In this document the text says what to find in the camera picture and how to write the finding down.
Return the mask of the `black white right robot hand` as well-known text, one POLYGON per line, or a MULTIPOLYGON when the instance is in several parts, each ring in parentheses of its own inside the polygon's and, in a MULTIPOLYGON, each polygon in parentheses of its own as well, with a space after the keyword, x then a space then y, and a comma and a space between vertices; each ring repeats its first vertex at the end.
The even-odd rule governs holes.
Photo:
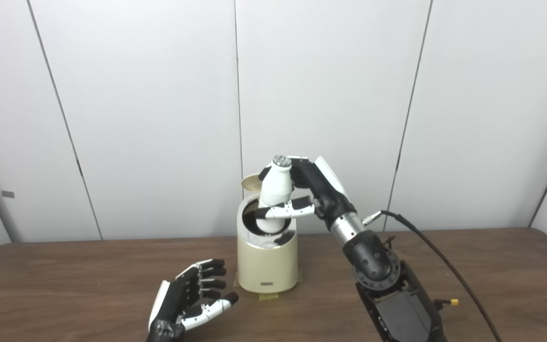
POLYGON ((257 227, 274 235, 287 219, 316 216, 332 232, 336 222, 356 209, 323 157, 278 154, 258 175, 261 182, 257 227))

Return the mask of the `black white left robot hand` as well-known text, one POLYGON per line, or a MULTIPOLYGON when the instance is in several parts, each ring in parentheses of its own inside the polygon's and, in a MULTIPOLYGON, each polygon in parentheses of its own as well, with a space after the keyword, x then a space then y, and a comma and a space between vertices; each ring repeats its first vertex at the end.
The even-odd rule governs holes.
POLYGON ((226 282, 225 261, 209 258, 195 262, 176 275, 173 281, 161 282, 149 321, 148 342, 182 342, 185 333, 207 324, 238 301, 236 292, 221 294, 226 282))

